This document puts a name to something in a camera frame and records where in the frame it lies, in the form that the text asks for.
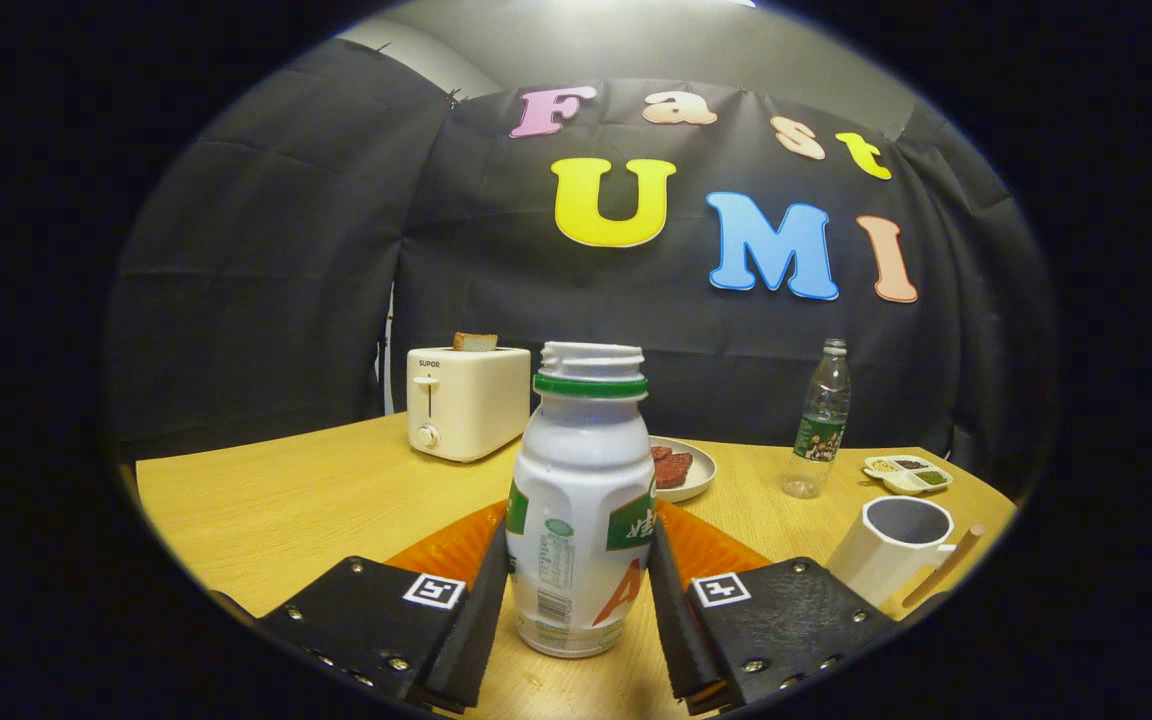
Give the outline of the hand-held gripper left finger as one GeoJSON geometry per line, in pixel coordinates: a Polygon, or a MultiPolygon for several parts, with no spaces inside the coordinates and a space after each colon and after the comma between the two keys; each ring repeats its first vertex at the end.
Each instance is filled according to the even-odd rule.
{"type": "Polygon", "coordinates": [[[356,685],[462,714],[479,702],[507,571],[499,501],[385,562],[340,560],[256,624],[356,685]]]}

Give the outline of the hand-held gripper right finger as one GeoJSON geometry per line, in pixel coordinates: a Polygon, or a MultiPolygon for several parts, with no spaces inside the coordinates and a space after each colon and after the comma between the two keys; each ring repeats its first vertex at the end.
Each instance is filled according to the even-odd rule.
{"type": "Polygon", "coordinates": [[[672,694],[691,715],[787,700],[899,629],[818,561],[772,561],[664,501],[647,578],[672,694]]]}

